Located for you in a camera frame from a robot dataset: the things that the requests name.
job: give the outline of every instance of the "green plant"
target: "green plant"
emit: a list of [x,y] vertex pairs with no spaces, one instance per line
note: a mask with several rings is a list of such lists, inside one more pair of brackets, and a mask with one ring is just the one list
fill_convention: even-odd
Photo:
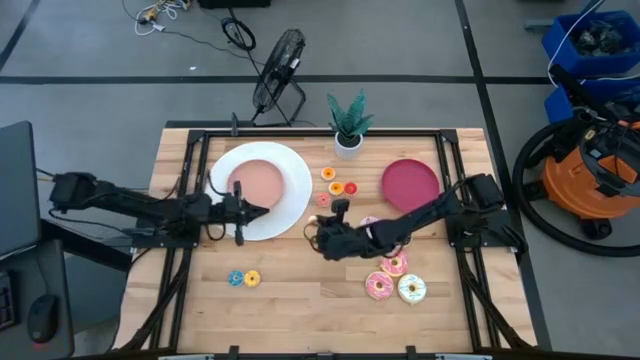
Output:
[[373,121],[371,121],[373,115],[362,116],[364,106],[367,103],[363,90],[360,90],[347,112],[342,110],[338,100],[330,94],[327,94],[327,100],[329,101],[334,122],[333,124],[329,123],[329,125],[334,131],[342,134],[346,140],[353,140],[356,136],[363,135],[373,124]]

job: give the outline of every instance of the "gray floor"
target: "gray floor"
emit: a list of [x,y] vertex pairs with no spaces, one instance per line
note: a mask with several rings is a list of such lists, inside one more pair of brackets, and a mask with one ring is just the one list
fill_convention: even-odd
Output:
[[[283,30],[298,27],[307,37],[300,75],[470,76],[453,0],[273,0],[268,9],[239,9],[256,33],[255,57],[264,60]],[[478,56],[486,76],[545,76],[547,57],[540,36],[522,30],[526,18],[575,12],[585,1],[465,0]],[[30,0],[12,0],[0,12],[0,49],[9,41]],[[150,0],[127,0],[134,13]],[[609,0],[605,9],[640,15],[633,0]],[[213,14],[224,16],[223,11]],[[219,23],[192,8],[168,30],[233,49]],[[42,0],[0,79],[10,76],[184,76],[252,75],[248,61],[168,34],[137,37],[118,0]],[[368,95],[377,126],[485,127],[473,84],[301,83],[307,103],[301,119],[325,125],[326,93],[350,99]],[[530,134],[546,123],[547,85],[490,85],[489,96],[502,146],[511,166]],[[150,179],[159,136],[167,120],[225,120],[235,111],[252,114],[252,84],[0,85],[0,125],[34,124],[36,159],[54,172],[79,170],[130,187]],[[280,103],[289,112],[295,94]],[[265,121],[278,120],[272,111]],[[40,187],[47,209],[50,188]],[[117,226],[131,219],[99,211],[77,214]],[[616,222],[612,242],[623,242],[640,214]],[[100,237],[108,231],[79,227]],[[553,349],[640,356],[640,265],[635,259],[606,259],[578,253],[546,238],[525,221],[531,262]],[[75,264],[86,269],[87,264]],[[94,277],[74,279],[76,354],[108,346],[124,277],[92,268]],[[92,285],[108,283],[92,308]]]

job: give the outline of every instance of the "blue bin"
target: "blue bin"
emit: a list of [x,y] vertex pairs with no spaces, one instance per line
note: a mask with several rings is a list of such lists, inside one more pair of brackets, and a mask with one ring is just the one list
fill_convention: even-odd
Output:
[[[553,57],[567,31],[579,17],[580,14],[575,14],[555,18],[553,26],[542,38],[542,46],[544,46],[549,59]],[[571,34],[580,34],[583,30],[590,28],[592,20],[611,22],[622,35],[623,47],[633,46],[640,42],[640,27],[626,11],[591,13],[576,25]],[[575,76],[614,75],[625,73],[636,66],[640,62],[640,52],[609,56],[580,56],[571,42],[570,35],[562,44],[562,48],[553,62],[562,65],[569,74]]]
[[[582,87],[591,94],[596,101],[605,104],[615,99],[618,94],[623,91],[627,91],[634,87],[640,87],[640,81],[587,80],[582,84]],[[573,117],[573,105],[571,104],[571,101],[569,101],[569,96],[562,85],[558,85],[558,88],[555,89],[544,101],[544,107],[547,110],[547,117],[551,123],[567,120]]]

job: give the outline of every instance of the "wooden tabletop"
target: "wooden tabletop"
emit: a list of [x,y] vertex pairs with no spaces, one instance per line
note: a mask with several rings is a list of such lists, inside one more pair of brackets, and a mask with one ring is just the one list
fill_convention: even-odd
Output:
[[[174,185],[188,131],[164,130],[151,179],[153,195],[162,196]],[[482,129],[458,129],[458,136],[466,173],[493,173]],[[207,166],[235,146],[256,140],[266,139],[215,138],[209,146]],[[362,151],[353,161],[337,158],[334,140],[329,137],[268,141],[287,145],[300,154],[311,170],[314,193],[326,191],[327,182],[320,177],[320,170],[326,166],[336,169],[336,181],[356,182],[358,194],[352,198],[346,216],[352,224],[368,215],[400,215],[379,194],[380,176],[392,161],[420,160],[441,179],[435,141],[430,138],[365,137]],[[447,153],[455,181],[448,146]],[[287,232],[272,240],[246,242],[242,247],[237,247],[232,238],[213,243],[206,235],[202,237],[191,262],[179,352],[226,353],[230,345],[239,345],[242,353],[401,353],[407,345],[415,345],[418,352],[471,350],[460,276],[444,221],[416,232],[406,249],[409,272],[422,277],[428,286],[427,298],[411,306],[397,291],[383,301],[367,296],[364,281],[379,269],[379,259],[329,262],[314,252],[302,236],[302,227],[312,214],[328,211],[316,207],[312,198],[305,214]],[[506,248],[484,248],[482,253],[494,303],[511,326],[535,344],[514,255]],[[131,338],[154,307],[164,258],[165,250],[152,250],[131,270],[115,347]],[[233,288],[227,283],[232,270],[252,269],[262,275],[257,288]],[[488,346],[483,312],[477,302],[476,308],[483,344]],[[165,321],[161,344],[168,343],[170,319]]]

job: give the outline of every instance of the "white plate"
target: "white plate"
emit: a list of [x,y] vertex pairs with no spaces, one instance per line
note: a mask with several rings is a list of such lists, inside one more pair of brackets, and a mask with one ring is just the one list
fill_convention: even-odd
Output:
[[[271,211],[242,228],[244,239],[258,241],[274,238],[287,231],[304,213],[311,198],[311,171],[300,155],[291,148],[274,142],[252,142],[240,145],[222,155],[211,168],[211,183],[218,191],[227,191],[227,179],[233,169],[249,160],[265,160],[282,173],[284,191]],[[222,197],[205,186],[214,203]],[[234,236],[235,225],[227,224],[227,235]]]

